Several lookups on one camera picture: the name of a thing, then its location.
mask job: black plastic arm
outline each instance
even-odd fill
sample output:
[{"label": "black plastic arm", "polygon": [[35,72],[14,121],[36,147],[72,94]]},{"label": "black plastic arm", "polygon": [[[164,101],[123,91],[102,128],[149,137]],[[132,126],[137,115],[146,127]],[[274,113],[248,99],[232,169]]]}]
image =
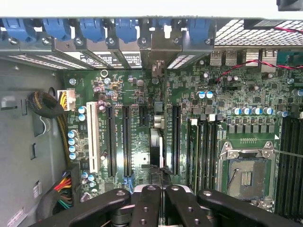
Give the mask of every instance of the black plastic arm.
[{"label": "black plastic arm", "polygon": [[262,227],[300,226],[291,220],[270,213],[216,190],[207,189],[199,191],[197,194],[197,201],[201,206],[215,210],[219,214],[235,220],[248,219]]},{"label": "black plastic arm", "polygon": [[100,226],[98,221],[109,211],[129,204],[131,195],[125,189],[113,189],[59,214],[51,216],[31,227],[83,227]]},{"label": "black plastic arm", "polygon": [[148,185],[142,189],[140,200],[133,211],[130,227],[158,227],[161,192],[161,188],[156,185]]},{"label": "black plastic arm", "polygon": [[182,186],[170,185],[165,190],[166,225],[179,225],[184,227],[212,227],[205,212],[197,201],[192,199],[192,193],[187,193]]}]

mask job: motherboard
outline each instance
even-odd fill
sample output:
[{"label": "motherboard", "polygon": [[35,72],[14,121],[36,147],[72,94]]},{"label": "motherboard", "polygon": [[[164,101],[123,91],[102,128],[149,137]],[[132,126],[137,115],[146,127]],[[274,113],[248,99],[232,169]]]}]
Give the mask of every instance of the motherboard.
[{"label": "motherboard", "polygon": [[158,166],[194,194],[216,189],[274,212],[289,172],[280,160],[302,153],[279,151],[283,124],[303,105],[303,72],[247,66],[222,76],[230,68],[199,61],[157,78],[149,70],[64,72],[75,98],[68,136],[81,201],[114,188],[133,193]]}]

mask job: blue connector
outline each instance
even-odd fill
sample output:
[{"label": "blue connector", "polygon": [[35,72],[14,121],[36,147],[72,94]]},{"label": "blue connector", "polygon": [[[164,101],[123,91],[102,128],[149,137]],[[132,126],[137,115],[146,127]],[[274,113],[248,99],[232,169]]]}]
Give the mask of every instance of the blue connector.
[{"label": "blue connector", "polygon": [[4,18],[2,22],[9,36],[25,43],[37,41],[37,34],[31,19]]},{"label": "blue connector", "polygon": [[60,41],[71,39],[71,27],[68,19],[45,18],[43,25],[46,32]]},{"label": "blue connector", "polygon": [[104,24],[100,18],[81,18],[80,28],[83,36],[94,43],[105,40]]},{"label": "blue connector", "polygon": [[122,39],[125,44],[137,40],[137,30],[135,18],[116,18],[116,35]]},{"label": "blue connector", "polygon": [[200,44],[208,39],[208,29],[211,20],[189,19],[187,22],[188,33],[192,44]]}]

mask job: ventilation grille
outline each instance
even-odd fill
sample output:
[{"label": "ventilation grille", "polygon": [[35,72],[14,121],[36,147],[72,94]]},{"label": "ventilation grille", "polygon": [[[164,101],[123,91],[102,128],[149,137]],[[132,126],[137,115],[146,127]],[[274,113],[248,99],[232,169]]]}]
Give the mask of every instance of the ventilation grille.
[{"label": "ventilation grille", "polygon": [[25,55],[16,55],[16,56],[9,56],[9,57],[16,58],[16,59],[23,60],[23,61],[32,62],[32,63],[39,64],[39,65],[45,65],[45,66],[52,67],[52,68],[59,69],[59,70],[67,69],[67,68],[59,66],[59,65],[55,65],[55,64],[44,62],[44,61],[39,61],[39,60],[36,60],[36,59],[28,58]]},{"label": "ventilation grille", "polygon": [[179,68],[181,65],[183,65],[184,63],[186,63],[187,61],[189,61],[190,59],[192,59],[193,57],[195,57],[195,55],[181,55],[178,56],[169,66],[168,69],[177,69]]},{"label": "ventilation grille", "polygon": [[[234,19],[222,27],[215,39],[216,46],[302,46],[300,33],[270,30],[244,30],[243,20]],[[285,21],[278,27],[303,30],[303,21]]]},{"label": "ventilation grille", "polygon": [[77,65],[73,62],[70,62],[70,61],[67,61],[67,60],[64,60],[62,58],[58,58],[58,57],[55,57],[55,56],[52,56],[52,55],[39,55],[39,57],[45,58],[45,59],[48,59],[48,60],[51,60],[51,61],[54,61],[54,62],[57,62],[57,63],[61,63],[61,64],[64,64],[64,65],[67,65],[67,66],[70,66],[70,67],[73,67],[73,68],[76,68],[76,69],[86,69],[83,66]]}]

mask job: white pci slot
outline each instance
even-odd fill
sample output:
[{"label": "white pci slot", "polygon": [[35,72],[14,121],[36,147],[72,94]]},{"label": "white pci slot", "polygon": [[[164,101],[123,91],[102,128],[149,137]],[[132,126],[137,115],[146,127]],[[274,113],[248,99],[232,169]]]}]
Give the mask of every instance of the white pci slot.
[{"label": "white pci slot", "polygon": [[97,173],[100,169],[99,127],[97,102],[86,103],[89,136],[89,171]]}]

